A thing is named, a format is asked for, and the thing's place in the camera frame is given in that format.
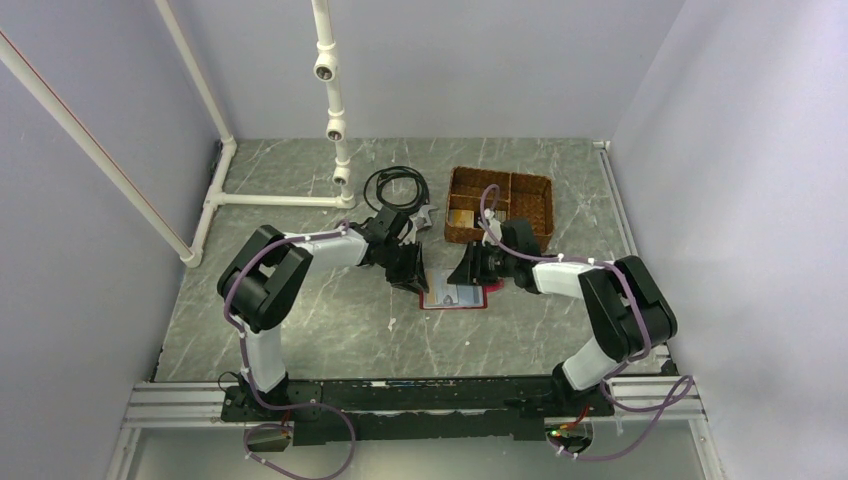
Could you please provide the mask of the brown woven basket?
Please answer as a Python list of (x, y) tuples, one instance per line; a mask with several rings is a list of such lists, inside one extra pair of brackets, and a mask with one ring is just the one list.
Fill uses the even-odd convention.
[[(480, 199), (490, 185), (499, 187), (499, 197), (493, 202), (488, 196), (486, 205), (495, 210), (505, 210), (508, 218), (529, 221), (536, 240), (546, 249), (554, 232), (553, 188), (550, 178), (541, 175), (486, 170), (459, 166), (452, 170), (447, 196), (447, 213), (451, 209), (480, 212)], [(446, 230), (444, 239), (449, 243), (465, 244), (483, 238), (481, 229)]]

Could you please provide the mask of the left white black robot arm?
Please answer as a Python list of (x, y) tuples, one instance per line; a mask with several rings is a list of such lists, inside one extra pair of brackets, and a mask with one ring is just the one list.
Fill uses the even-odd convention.
[(281, 341), (291, 312), (311, 273), (346, 267), (383, 268), (394, 288), (428, 291), (423, 247), (413, 240), (414, 224), (384, 207), (363, 222), (341, 221), (322, 232), (289, 234), (263, 225), (253, 232), (218, 280), (224, 318), (239, 336), (240, 375), (250, 389), (248, 407), (264, 420), (287, 406), (289, 375)]

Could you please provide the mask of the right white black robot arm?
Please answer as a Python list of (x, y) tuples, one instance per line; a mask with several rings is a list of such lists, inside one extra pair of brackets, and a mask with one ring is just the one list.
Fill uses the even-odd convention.
[(670, 305), (639, 257), (596, 263), (545, 255), (524, 218), (496, 224), (483, 240), (469, 242), (448, 281), (484, 287), (507, 278), (531, 294), (585, 304), (592, 336), (552, 371), (551, 401), (564, 415), (578, 413), (589, 402), (589, 390), (678, 331)]

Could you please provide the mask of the red leather card holder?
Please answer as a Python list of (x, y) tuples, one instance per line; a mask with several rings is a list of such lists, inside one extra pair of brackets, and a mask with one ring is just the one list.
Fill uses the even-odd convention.
[(454, 285), (447, 282), (451, 273), (447, 269), (426, 269), (429, 290), (419, 297), (421, 310), (478, 310), (488, 306), (488, 295), (504, 287), (499, 280), (492, 286)]

